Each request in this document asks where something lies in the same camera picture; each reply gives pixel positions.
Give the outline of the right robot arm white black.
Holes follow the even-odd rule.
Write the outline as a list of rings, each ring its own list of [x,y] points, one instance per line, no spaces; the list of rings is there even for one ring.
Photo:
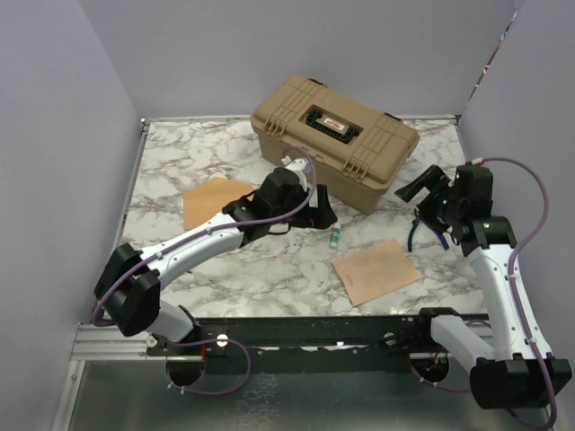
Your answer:
[[[466,163],[453,179],[437,165],[395,194],[404,202],[427,196],[415,215],[437,233],[449,233],[462,249],[482,287],[491,341],[476,335],[454,311],[426,312],[412,330],[414,344],[448,353],[469,375],[471,393],[483,409],[551,406],[572,377],[557,358],[531,309],[518,265],[519,245],[510,221],[492,211],[493,175],[480,163]]]

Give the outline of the brown paper envelope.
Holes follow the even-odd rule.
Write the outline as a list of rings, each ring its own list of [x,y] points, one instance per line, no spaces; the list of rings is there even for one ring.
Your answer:
[[[254,190],[251,183],[213,178],[183,194],[183,228],[185,231],[206,223],[229,202]]]

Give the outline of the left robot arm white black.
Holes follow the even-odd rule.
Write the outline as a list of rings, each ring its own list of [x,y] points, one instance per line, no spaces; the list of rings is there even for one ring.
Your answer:
[[[189,354],[199,341],[198,324],[184,307],[162,301],[164,288],[199,264],[270,234],[276,224],[324,230],[336,220],[326,185],[307,187],[299,173],[276,168],[259,188],[195,229],[141,250],[118,246],[94,288],[93,324],[115,326],[125,337],[147,331]]]

